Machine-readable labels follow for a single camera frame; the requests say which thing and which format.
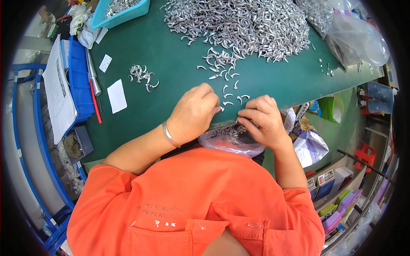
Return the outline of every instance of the plastic container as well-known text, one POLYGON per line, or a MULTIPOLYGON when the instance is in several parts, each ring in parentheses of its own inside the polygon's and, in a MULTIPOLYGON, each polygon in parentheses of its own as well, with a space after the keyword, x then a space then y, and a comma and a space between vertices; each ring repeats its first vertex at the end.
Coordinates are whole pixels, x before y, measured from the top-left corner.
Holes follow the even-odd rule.
POLYGON ((105 14, 110 2, 111 0, 100 0, 98 2, 93 19, 91 20, 91 29, 99 27, 113 28, 121 23, 147 14, 150 8, 150 0, 141 0, 137 5, 106 19, 105 14))
POLYGON ((70 92, 73 97, 77 117, 74 124, 87 120, 96 110, 88 79, 86 48, 73 37, 70 40, 70 52, 68 54, 68 77, 70 78, 70 92))
POLYGON ((84 125, 74 127, 74 132, 83 155, 77 159, 68 156, 72 164, 77 163, 81 158, 94 151, 94 146, 91 143, 90 136, 88 136, 87 129, 84 125))

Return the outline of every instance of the white paper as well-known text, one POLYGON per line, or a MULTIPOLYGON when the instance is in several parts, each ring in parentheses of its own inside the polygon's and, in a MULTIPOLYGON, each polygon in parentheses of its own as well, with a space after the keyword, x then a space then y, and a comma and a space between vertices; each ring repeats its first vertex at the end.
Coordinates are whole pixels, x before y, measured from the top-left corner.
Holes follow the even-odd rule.
POLYGON ((107 71, 108 65, 110 64, 112 58, 108 55, 105 55, 104 58, 102 59, 102 62, 100 64, 100 69, 104 73, 107 71))
POLYGON ((51 49, 43 78, 47 94, 48 112, 54 133, 54 144, 56 145, 77 117, 77 111, 63 69, 60 35, 57 36, 51 49))
POLYGON ((96 43, 99 44, 107 32, 108 32, 108 28, 103 27, 97 35, 96 43))
POLYGON ((127 107, 127 101, 125 100, 124 95, 123 81, 121 79, 108 87, 107 92, 113 114, 127 107))

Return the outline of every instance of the red handle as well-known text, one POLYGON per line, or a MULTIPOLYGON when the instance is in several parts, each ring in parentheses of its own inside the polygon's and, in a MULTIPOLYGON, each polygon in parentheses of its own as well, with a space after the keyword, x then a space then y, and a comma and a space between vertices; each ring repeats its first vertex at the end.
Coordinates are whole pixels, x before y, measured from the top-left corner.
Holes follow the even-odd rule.
POLYGON ((94 95, 93 81, 91 80, 90 80, 90 88, 91 88, 91 95, 93 96, 94 108, 96 109, 98 122, 102 124, 103 121, 101 120, 100 111, 98 110, 96 96, 94 95))

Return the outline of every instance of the blue plastic bin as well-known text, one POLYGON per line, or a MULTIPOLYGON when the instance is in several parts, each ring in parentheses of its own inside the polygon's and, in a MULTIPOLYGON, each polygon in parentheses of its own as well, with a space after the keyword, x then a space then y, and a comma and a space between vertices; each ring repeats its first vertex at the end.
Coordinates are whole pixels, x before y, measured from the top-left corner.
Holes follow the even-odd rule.
POLYGON ((68 54, 68 77, 70 91, 73 97, 77 117, 74 123, 87 120, 96 110, 91 95, 90 80, 88 79, 86 48, 79 42, 69 38, 70 52, 68 54))
POLYGON ((143 16, 148 13, 150 8, 150 0, 142 0, 137 5, 130 7, 114 16, 105 18, 108 4, 111 0, 100 0, 91 20, 91 29, 99 27, 113 28, 121 23, 132 20, 136 17, 143 16))

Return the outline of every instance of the green table surface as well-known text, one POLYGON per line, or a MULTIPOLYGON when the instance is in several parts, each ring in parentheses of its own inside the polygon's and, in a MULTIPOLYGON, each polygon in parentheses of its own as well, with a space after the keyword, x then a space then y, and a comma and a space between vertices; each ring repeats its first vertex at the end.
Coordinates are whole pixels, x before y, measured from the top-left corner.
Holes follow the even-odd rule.
MULTIPOLYGON (((326 43, 310 28, 309 39, 316 50, 310 47, 309 51, 303 50, 297 56, 288 57, 289 63, 280 61, 274 64, 253 54, 245 60, 236 61, 235 73, 240 76, 234 76, 233 79, 228 77, 227 82, 223 77, 209 80, 216 73, 209 69, 197 70, 196 66, 209 67, 202 56, 207 55, 210 45, 198 38, 188 46, 186 39, 180 39, 184 34, 171 33, 163 22, 164 10, 159 10, 165 2, 151 1, 146 15, 110 29, 100 44, 94 44, 91 54, 103 91, 103 123, 98 123, 95 114, 86 121, 95 150, 82 159, 83 163, 103 159, 122 144, 161 124, 169 117, 180 97, 203 82, 213 87, 221 105, 223 101, 234 103, 225 106, 224 112, 215 115, 210 126, 210 129, 215 129, 235 122, 237 112, 244 108, 247 101, 244 98, 241 106, 237 96, 249 95, 254 99, 269 94, 275 98, 280 109, 285 109, 383 75, 379 68, 375 68, 372 74, 367 63, 361 66, 361 72, 358 72, 357 65, 350 66, 347 71, 343 70, 326 43), (103 73, 98 67, 105 54, 112 57, 112 61, 103 73), (327 63, 330 64, 334 77, 326 75, 327 63), (152 93, 146 91, 146 80, 140 84, 136 79, 130 82, 129 68, 133 64, 146 65, 149 72, 155 73, 155 76, 151 76, 151 84, 155 85, 158 79, 159 85, 151 89, 152 93), (119 79, 123 82, 127 108, 112 114, 107 88, 119 79), (238 89, 234 90, 237 80, 238 89), (222 89, 226 84, 228 88, 225 93, 232 93, 234 96, 224 99, 222 89)), ((221 46, 214 49, 218 52, 223 50, 221 46)))

